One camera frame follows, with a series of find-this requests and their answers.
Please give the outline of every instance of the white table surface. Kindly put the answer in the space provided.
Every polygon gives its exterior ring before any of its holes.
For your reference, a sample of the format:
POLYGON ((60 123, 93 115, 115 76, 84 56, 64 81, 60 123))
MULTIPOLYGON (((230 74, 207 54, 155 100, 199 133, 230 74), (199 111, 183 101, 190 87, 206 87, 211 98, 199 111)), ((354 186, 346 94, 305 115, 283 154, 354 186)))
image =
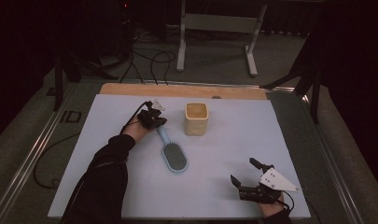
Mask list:
MULTIPOLYGON (((172 173, 161 155, 163 142, 149 133, 130 152, 129 181, 122 217, 148 219, 248 219, 261 217, 255 203, 241 201, 230 175, 244 186, 255 187, 262 171, 249 158, 273 164, 293 184, 300 186, 294 165, 270 101, 226 100, 155 96, 96 96, 63 180, 49 210, 61 217, 70 195, 85 173, 94 153, 121 127, 144 101, 158 99, 166 107, 162 117, 171 140, 182 146, 189 166, 172 173), (202 136, 184 134, 186 103, 206 103, 208 129, 202 136)), ((309 217, 302 191, 291 192, 293 218, 309 217)))

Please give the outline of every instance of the gray floor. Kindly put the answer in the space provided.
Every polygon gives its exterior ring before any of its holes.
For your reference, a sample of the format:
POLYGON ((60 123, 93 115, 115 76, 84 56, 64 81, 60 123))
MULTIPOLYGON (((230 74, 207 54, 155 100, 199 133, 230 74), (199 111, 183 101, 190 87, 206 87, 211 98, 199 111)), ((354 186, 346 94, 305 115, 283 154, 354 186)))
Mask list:
MULTIPOLYGON (((202 36, 196 33, 189 35, 202 36)), ((266 84, 288 72, 305 41, 301 37, 291 35, 260 35, 254 53, 259 76, 253 78, 248 75, 243 48, 249 40, 248 35, 241 35, 238 39, 229 41, 198 41, 192 38, 187 44, 185 71, 176 72, 174 60, 170 64, 166 79, 170 85, 180 82, 219 85, 266 84)), ((177 48, 176 35, 170 36, 167 41, 144 35, 135 44, 135 51, 149 58, 158 53, 153 49, 177 54, 177 48)), ((165 54, 157 57, 160 61, 167 59, 165 54)), ((135 53, 134 63, 146 83, 153 83, 150 60, 135 53)), ((153 72, 160 83, 163 82, 167 66, 167 63, 154 63, 153 72)), ((124 64, 110 74, 121 77, 127 67, 128 64, 124 64)), ((136 78, 135 70, 131 69, 122 82, 137 82, 136 78)), ((47 90, 52 87, 52 81, 53 72, 46 76, 42 90, 36 93, 0 137, 0 200, 26 155, 31 153, 34 146, 38 146, 36 140, 48 125, 49 118, 56 116, 52 112, 54 99, 46 96, 47 90)), ((88 75, 79 84, 66 83, 65 92, 72 90, 72 94, 66 98, 63 110, 82 112, 83 117, 79 123, 58 123, 49 137, 47 147, 80 131, 91 108, 93 97, 106 82, 110 80, 88 75)), ((289 81, 284 86, 294 87, 296 83, 297 79, 289 81)), ((308 119, 306 104, 298 97, 284 91, 267 94, 273 102, 304 195, 319 214, 322 223, 378 223, 378 185, 330 100, 328 90, 321 89, 319 125, 314 125, 308 119), (324 147, 329 149, 329 154, 323 152, 324 147), (342 201, 353 204, 351 207, 344 207, 345 203, 342 201), (353 210, 358 217, 350 219, 352 217, 349 214, 353 210)), ((52 178, 62 177, 76 140, 77 138, 73 137, 60 143, 41 159, 37 173, 43 183, 50 185, 52 178)), ((47 218, 55 189, 42 189, 34 182, 32 175, 26 177, 23 188, 18 189, 21 191, 19 196, 11 199, 15 202, 2 218, 4 223, 57 223, 57 220, 47 218)), ((311 218, 293 222, 319 223, 312 209, 311 214, 311 218)))

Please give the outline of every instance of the plastic container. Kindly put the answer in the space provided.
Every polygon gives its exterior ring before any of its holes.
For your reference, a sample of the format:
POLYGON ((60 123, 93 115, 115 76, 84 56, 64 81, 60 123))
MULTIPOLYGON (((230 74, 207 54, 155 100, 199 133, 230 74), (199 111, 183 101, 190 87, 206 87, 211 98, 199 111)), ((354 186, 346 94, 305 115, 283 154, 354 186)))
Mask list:
POLYGON ((204 103, 187 103, 185 108, 185 134, 203 135, 208 124, 208 107, 204 103))

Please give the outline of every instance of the table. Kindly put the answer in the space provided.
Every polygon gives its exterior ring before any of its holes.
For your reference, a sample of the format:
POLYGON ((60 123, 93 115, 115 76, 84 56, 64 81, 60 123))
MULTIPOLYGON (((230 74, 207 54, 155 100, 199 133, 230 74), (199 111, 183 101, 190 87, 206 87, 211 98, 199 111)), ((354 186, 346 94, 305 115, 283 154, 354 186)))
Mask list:
MULTIPOLYGON (((257 185, 261 171, 250 165, 249 157, 256 157, 264 163, 274 162, 277 170, 279 167, 283 175, 296 186, 300 185, 271 103, 259 89, 105 84, 100 93, 66 168, 49 211, 50 217, 62 215, 71 191, 85 172, 93 153, 113 133, 119 132, 124 120, 149 96, 158 98, 166 106, 167 110, 163 112, 168 118, 165 128, 185 150, 189 167, 181 174, 171 173, 161 158, 162 140, 156 132, 148 134, 135 146, 127 163, 130 180, 122 209, 124 218, 259 218, 258 208, 253 203, 240 201, 237 189, 230 182, 230 175, 235 175, 243 184, 257 185), (223 100, 211 99, 213 96, 223 100), (183 105, 193 100, 206 102, 210 108, 209 129, 201 137, 185 136, 181 126, 183 105), (229 108, 220 109, 226 101, 229 108), (247 113, 251 111, 257 115, 253 119, 245 119, 253 117, 247 113), (239 112, 239 119, 223 120, 226 114, 234 116, 231 112, 239 112), (248 130, 251 132, 237 131, 248 127, 252 128, 248 130)), ((292 193, 292 196, 296 208, 291 216, 309 217, 302 192, 292 193)))
POLYGON ((180 44, 177 54, 176 70, 181 72, 184 70, 185 54, 186 54, 186 29, 207 30, 207 31, 228 31, 238 33, 252 34, 252 41, 249 46, 245 46, 245 54, 247 64, 249 66, 249 74, 252 77, 258 75, 258 70, 253 58, 253 49, 258 39, 261 23, 266 11, 267 5, 262 4, 260 12, 256 18, 228 17, 217 15, 204 15, 186 13, 186 0, 182 0, 181 18, 180 18, 180 44))

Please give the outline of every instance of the metal frame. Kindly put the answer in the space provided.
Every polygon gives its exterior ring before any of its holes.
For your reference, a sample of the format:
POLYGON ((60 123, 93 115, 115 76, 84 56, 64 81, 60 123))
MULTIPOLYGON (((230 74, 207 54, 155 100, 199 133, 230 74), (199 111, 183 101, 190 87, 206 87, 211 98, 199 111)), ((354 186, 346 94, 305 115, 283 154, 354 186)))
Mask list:
POLYGON ((186 13, 186 0, 182 0, 182 10, 180 18, 180 44, 177 54, 176 70, 182 72, 185 69, 186 54, 186 29, 210 30, 210 31, 227 31, 238 33, 252 34, 252 41, 249 46, 245 46, 247 64, 249 66, 249 75, 256 77, 258 70, 253 57, 253 49, 259 36, 261 23, 264 18, 267 5, 261 6, 257 18, 244 17, 227 17, 215 15, 189 14, 186 13))

